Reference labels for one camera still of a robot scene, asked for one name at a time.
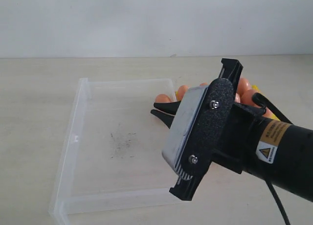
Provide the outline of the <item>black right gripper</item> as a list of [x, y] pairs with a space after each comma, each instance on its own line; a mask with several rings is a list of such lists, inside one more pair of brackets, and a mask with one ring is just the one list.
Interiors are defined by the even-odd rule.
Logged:
[[210, 85], [189, 89], [182, 101], [155, 102], [157, 110], [150, 111], [170, 129], [168, 164], [178, 180], [169, 192], [182, 201], [192, 200], [213, 162], [242, 173], [247, 134], [261, 114], [234, 101], [243, 70], [239, 60], [223, 58], [221, 63]]

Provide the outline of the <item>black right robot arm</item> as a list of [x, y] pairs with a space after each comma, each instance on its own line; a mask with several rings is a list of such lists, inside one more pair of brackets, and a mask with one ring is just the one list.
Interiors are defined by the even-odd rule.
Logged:
[[235, 102], [243, 70], [223, 58], [217, 79], [189, 89], [181, 101], [154, 103], [151, 114], [168, 128], [162, 156], [178, 180], [170, 193], [192, 200], [211, 163], [247, 172], [311, 201], [313, 132], [292, 124], [260, 93], [257, 107]]

